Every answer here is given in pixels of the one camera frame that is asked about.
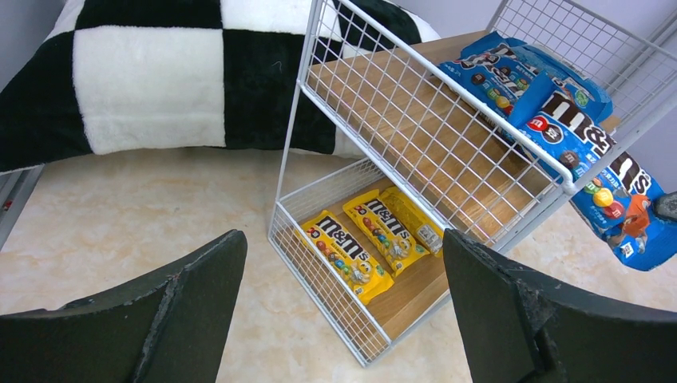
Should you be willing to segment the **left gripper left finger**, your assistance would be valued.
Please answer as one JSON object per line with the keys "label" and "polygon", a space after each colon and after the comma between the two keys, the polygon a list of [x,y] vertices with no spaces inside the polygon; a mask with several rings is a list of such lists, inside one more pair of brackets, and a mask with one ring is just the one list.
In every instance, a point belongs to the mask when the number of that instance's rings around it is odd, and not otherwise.
{"label": "left gripper left finger", "polygon": [[2,381],[215,381],[246,257],[231,230],[56,310],[2,315]]}

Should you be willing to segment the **yellow candy bag back up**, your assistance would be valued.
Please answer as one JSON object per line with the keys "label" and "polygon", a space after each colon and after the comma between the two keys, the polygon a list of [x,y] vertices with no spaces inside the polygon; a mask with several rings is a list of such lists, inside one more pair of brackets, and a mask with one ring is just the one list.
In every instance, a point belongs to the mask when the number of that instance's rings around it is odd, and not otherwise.
{"label": "yellow candy bag back up", "polygon": [[334,213],[323,210],[301,229],[302,241],[322,254],[363,305],[394,285],[393,277]]}

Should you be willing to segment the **yellow candy bag up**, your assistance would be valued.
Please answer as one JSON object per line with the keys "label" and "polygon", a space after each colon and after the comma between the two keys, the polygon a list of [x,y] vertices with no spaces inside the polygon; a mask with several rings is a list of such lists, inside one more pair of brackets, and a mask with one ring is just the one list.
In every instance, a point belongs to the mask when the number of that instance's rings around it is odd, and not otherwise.
{"label": "yellow candy bag up", "polygon": [[334,213],[323,210],[301,229],[302,241],[322,254],[363,305],[394,285],[393,277]]}
{"label": "yellow candy bag up", "polygon": [[386,205],[378,189],[350,199],[342,210],[377,248],[394,277],[430,254]]}

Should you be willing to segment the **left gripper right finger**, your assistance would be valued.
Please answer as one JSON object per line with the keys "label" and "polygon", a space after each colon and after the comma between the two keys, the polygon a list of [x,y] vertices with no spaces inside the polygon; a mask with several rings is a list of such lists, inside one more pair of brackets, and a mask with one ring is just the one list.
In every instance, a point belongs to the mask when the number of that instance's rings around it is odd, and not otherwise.
{"label": "left gripper right finger", "polygon": [[455,229],[443,259],[473,381],[675,381],[675,312],[570,285]]}

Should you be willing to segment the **blue candy bag floor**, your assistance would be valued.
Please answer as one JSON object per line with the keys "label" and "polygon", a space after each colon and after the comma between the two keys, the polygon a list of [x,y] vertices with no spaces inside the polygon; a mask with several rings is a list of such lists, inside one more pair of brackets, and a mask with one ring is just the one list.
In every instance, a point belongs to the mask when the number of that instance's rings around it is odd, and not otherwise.
{"label": "blue candy bag floor", "polygon": [[492,32],[467,45],[458,59],[444,61],[437,67],[507,119],[514,104],[541,72],[517,55],[520,45],[516,38]]}

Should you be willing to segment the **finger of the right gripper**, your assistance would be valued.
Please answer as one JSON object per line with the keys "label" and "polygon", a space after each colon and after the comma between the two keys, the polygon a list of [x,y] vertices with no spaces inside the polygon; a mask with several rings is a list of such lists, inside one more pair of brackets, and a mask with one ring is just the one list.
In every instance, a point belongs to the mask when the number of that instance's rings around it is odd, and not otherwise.
{"label": "finger of the right gripper", "polygon": [[677,191],[665,193],[653,200],[656,217],[666,221],[677,220]]}

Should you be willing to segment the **yellow candy bag front up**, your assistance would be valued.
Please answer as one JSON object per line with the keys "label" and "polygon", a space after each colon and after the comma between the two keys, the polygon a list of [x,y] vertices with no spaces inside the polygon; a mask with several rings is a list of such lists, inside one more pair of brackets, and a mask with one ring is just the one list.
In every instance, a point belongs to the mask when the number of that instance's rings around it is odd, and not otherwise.
{"label": "yellow candy bag front up", "polygon": [[350,199],[342,210],[377,248],[394,277],[430,254],[386,205],[378,189]]}

